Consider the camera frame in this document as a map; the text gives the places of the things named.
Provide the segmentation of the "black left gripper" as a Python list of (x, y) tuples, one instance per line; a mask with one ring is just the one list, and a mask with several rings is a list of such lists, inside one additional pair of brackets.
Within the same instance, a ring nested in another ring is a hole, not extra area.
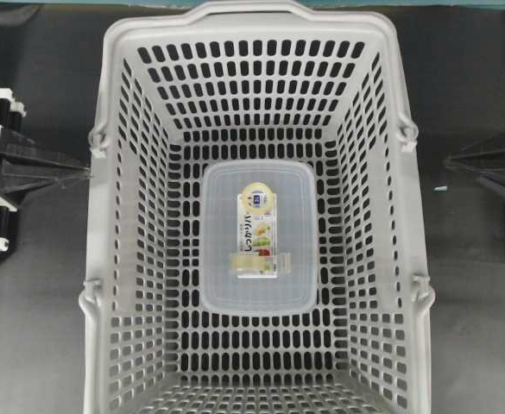
[[(16, 132), (25, 116), (24, 105), (14, 99), (12, 90), (0, 88), (0, 259), (9, 252), (16, 206), (30, 192), (45, 187), (66, 187), (91, 177), (84, 161), (40, 147)], [(3, 158), (45, 166), (1, 167)]]

